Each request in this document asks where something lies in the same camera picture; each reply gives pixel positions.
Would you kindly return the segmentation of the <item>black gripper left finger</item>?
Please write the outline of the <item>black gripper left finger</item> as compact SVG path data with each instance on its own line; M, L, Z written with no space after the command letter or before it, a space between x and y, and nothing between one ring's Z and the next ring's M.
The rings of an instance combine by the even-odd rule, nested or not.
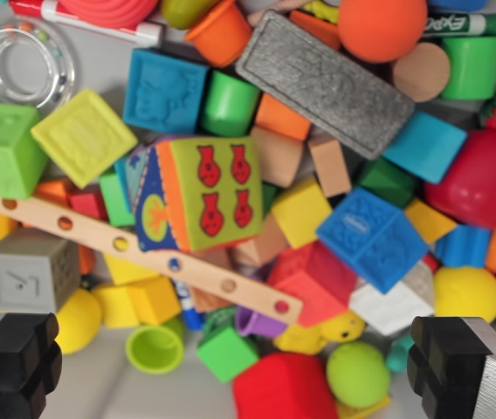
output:
M0 418L39 418L58 385L62 353L52 313L0 313Z

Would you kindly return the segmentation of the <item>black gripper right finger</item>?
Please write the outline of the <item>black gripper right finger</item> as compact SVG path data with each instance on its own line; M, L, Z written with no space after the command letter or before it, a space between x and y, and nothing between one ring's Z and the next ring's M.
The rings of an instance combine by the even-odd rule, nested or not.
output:
M416 317L407 375L429 418L496 418L496 331L479 317Z

